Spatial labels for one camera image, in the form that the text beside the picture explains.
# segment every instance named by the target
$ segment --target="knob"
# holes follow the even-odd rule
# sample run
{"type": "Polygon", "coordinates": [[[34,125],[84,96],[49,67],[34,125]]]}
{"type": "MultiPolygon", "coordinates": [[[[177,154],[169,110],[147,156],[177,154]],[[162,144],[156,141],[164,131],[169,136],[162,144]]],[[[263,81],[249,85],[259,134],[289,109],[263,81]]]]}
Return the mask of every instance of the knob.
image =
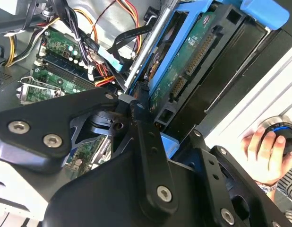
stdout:
{"type": "Polygon", "coordinates": [[[287,116],[271,117],[262,122],[260,126],[266,130],[264,136],[270,131],[273,131],[277,137],[284,136],[286,145],[283,154],[292,152],[292,122],[287,116]]]}

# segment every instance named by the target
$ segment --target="silver screw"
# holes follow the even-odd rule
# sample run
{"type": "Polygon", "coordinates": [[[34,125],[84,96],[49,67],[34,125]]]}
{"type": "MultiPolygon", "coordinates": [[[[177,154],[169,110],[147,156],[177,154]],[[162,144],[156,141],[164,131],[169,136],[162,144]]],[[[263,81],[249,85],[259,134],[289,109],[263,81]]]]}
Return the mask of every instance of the silver screw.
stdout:
{"type": "Polygon", "coordinates": [[[280,227],[280,225],[276,221],[272,221],[273,227],[280,227]]]}
{"type": "Polygon", "coordinates": [[[110,95],[110,94],[106,94],[105,96],[106,96],[106,98],[108,98],[108,99],[113,99],[113,96],[110,95]]]}
{"type": "Polygon", "coordinates": [[[137,106],[140,107],[140,108],[142,108],[142,109],[145,108],[141,103],[138,103],[137,106]]]}
{"type": "Polygon", "coordinates": [[[44,136],[43,143],[49,148],[58,148],[62,145],[62,138],[55,134],[44,136]]]}
{"type": "Polygon", "coordinates": [[[220,148],[220,151],[221,151],[221,153],[222,153],[223,155],[226,155],[226,154],[227,154],[227,151],[225,151],[224,148],[220,148]]]}
{"type": "Polygon", "coordinates": [[[234,225],[234,217],[232,215],[232,213],[230,213],[230,211],[228,211],[225,208],[221,209],[221,215],[223,217],[223,219],[231,226],[234,225]]]}
{"type": "Polygon", "coordinates": [[[171,201],[172,199],[171,191],[165,186],[158,186],[156,192],[160,199],[163,200],[164,202],[171,201]]]}
{"type": "Polygon", "coordinates": [[[9,131],[15,134],[27,133],[30,129],[29,124],[22,121],[14,121],[8,125],[9,131]]]}
{"type": "Polygon", "coordinates": [[[201,137],[201,134],[198,131],[194,131],[194,134],[196,134],[196,136],[201,137]]]}

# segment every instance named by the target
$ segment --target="blue plastic clip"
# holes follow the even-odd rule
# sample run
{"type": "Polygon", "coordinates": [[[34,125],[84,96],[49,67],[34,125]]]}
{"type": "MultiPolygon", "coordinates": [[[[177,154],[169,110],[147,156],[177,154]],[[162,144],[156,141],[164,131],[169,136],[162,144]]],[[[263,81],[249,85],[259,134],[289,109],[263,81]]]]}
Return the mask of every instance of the blue plastic clip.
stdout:
{"type": "Polygon", "coordinates": [[[243,0],[240,9],[271,30],[281,28],[290,13],[273,0],[243,0]]]}
{"type": "Polygon", "coordinates": [[[242,3],[242,0],[217,0],[217,1],[221,2],[222,4],[232,4],[237,8],[239,8],[242,3]]]}
{"type": "Polygon", "coordinates": [[[168,158],[172,158],[175,152],[177,152],[177,150],[179,149],[180,143],[176,139],[170,136],[167,136],[164,133],[161,133],[161,137],[162,137],[166,156],[168,158]]]}

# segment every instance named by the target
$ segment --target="blue drive bracket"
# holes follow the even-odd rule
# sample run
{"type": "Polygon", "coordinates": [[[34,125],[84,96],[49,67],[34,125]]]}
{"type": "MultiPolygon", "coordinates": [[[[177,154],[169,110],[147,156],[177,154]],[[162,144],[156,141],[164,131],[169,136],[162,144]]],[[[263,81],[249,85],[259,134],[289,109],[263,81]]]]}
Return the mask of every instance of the blue drive bracket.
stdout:
{"type": "Polygon", "coordinates": [[[217,0],[223,4],[232,4],[259,23],[271,30],[281,28],[289,19],[290,13],[274,0],[217,0]]]}
{"type": "Polygon", "coordinates": [[[161,137],[162,137],[166,156],[167,156],[167,158],[170,159],[175,154],[175,152],[177,152],[177,150],[179,149],[180,143],[176,139],[174,139],[174,138],[172,138],[172,137],[170,137],[162,132],[161,132],[161,137]]]}
{"type": "Polygon", "coordinates": [[[161,79],[165,75],[175,55],[177,54],[180,47],[184,43],[186,37],[188,36],[194,23],[196,22],[199,14],[207,12],[212,2],[213,0],[198,0],[198,1],[190,2],[190,3],[182,3],[175,10],[177,12],[187,12],[188,15],[182,27],[180,28],[177,36],[175,37],[171,47],[169,48],[169,51],[167,52],[165,58],[163,59],[160,67],[157,69],[154,77],[149,83],[149,89],[150,89],[149,98],[154,93],[158,84],[161,82],[161,79]]]}

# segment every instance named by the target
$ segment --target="vent grille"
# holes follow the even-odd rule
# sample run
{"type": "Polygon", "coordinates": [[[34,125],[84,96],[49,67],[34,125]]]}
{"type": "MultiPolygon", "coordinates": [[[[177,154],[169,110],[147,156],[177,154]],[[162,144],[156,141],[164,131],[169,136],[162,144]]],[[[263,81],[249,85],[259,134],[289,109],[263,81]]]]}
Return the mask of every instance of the vent grille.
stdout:
{"type": "Polygon", "coordinates": [[[12,77],[4,72],[0,72],[0,87],[12,77]]]}

